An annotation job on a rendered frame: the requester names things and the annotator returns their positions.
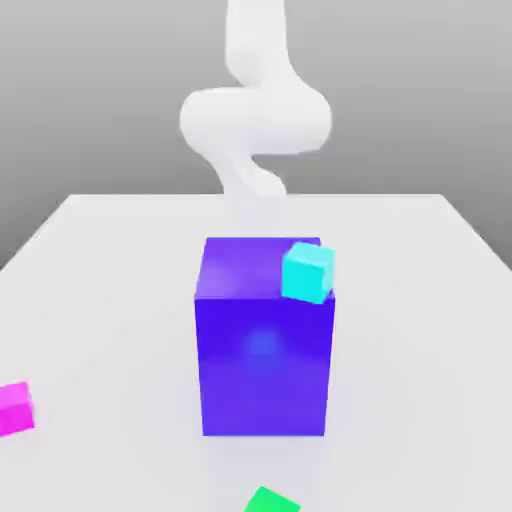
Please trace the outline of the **small cyan cube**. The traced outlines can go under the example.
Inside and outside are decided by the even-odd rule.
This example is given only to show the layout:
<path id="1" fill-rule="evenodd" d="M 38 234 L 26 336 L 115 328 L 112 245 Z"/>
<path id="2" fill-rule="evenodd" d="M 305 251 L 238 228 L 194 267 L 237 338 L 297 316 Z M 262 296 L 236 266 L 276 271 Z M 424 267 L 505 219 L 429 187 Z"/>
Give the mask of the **small cyan cube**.
<path id="1" fill-rule="evenodd" d="M 325 302 L 334 286 L 335 251 L 296 242 L 282 258 L 281 295 L 312 304 Z"/>

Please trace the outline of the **small green cube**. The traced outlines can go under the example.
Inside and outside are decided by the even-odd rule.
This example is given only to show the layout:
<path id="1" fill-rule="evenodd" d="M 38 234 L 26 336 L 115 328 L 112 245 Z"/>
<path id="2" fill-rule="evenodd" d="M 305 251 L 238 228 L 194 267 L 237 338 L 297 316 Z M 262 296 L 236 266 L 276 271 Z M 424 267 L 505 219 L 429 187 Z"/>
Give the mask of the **small green cube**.
<path id="1" fill-rule="evenodd" d="M 243 512 L 299 512 L 300 505 L 279 493 L 259 487 Z"/>

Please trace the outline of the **small magenta cube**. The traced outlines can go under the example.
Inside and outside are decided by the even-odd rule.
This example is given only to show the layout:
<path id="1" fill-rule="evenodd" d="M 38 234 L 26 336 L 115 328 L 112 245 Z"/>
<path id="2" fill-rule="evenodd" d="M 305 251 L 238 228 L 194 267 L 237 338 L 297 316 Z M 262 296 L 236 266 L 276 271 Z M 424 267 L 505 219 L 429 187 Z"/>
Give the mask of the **small magenta cube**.
<path id="1" fill-rule="evenodd" d="M 0 386 L 0 437 L 34 427 L 33 403 L 28 383 Z"/>

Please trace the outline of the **large purple box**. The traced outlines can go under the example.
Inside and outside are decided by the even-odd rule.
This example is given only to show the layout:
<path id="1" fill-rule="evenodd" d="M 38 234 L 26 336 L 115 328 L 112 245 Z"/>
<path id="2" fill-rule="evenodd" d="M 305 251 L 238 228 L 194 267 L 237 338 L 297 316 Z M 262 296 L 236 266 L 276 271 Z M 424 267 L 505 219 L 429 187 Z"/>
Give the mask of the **large purple box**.
<path id="1" fill-rule="evenodd" d="M 325 432 L 336 298 L 281 295 L 282 258 L 318 238 L 209 237 L 195 304 L 206 436 Z"/>

